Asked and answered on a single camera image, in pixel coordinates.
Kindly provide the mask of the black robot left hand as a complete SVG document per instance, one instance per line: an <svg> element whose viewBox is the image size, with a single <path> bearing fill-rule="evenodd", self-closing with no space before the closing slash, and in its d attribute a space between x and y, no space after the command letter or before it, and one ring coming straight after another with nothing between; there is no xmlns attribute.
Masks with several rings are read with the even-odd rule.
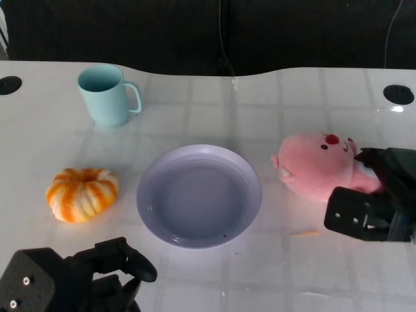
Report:
<svg viewBox="0 0 416 312"><path fill-rule="evenodd" d="M124 237L63 258L18 250L1 276L2 311L139 311L135 297L157 270Z"/></svg>

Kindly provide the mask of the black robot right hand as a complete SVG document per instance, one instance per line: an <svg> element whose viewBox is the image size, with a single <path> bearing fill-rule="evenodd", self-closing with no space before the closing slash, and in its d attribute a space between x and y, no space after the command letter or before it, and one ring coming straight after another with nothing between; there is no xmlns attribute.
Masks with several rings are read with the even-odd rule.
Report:
<svg viewBox="0 0 416 312"><path fill-rule="evenodd" d="M335 188L324 226L362 241L415 242L415 150L362 148L355 160L374 171L381 191Z"/></svg>

